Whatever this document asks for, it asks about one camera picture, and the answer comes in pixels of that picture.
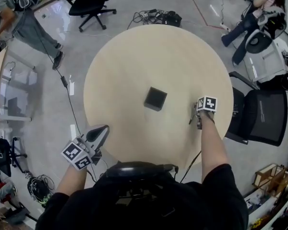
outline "mesh chair back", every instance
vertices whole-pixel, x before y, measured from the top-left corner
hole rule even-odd
[[[286,92],[252,90],[244,101],[239,135],[248,140],[279,146],[287,124]]]

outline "black sleeve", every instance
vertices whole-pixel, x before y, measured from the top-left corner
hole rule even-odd
[[[52,229],[54,221],[64,207],[69,196],[63,193],[55,193],[46,203],[44,213],[38,218],[35,230]]]
[[[249,213],[229,164],[214,168],[204,179],[207,201],[220,229],[246,230]]]

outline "power strip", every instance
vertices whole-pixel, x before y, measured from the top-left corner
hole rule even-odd
[[[230,28],[229,27],[227,27],[226,25],[224,25],[224,23],[220,23],[220,26],[224,29],[224,30],[226,30],[226,31],[228,31],[229,33],[230,33]]]

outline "chair armrest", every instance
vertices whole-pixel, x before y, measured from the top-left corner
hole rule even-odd
[[[234,140],[236,142],[242,143],[244,145],[247,145],[249,143],[248,140],[244,140],[242,137],[237,136],[237,135],[235,135],[233,133],[230,133],[230,132],[227,132],[225,134],[225,137],[228,138],[228,139]]]
[[[257,88],[249,80],[247,80],[244,76],[242,76],[241,74],[237,73],[236,71],[230,72],[229,73],[229,77],[233,77],[233,78],[239,79],[242,82],[244,82],[246,85],[251,87],[252,89],[257,90]]]

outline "small black box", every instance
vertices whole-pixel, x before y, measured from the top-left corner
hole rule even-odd
[[[158,112],[162,109],[166,97],[167,93],[150,87],[144,106]]]

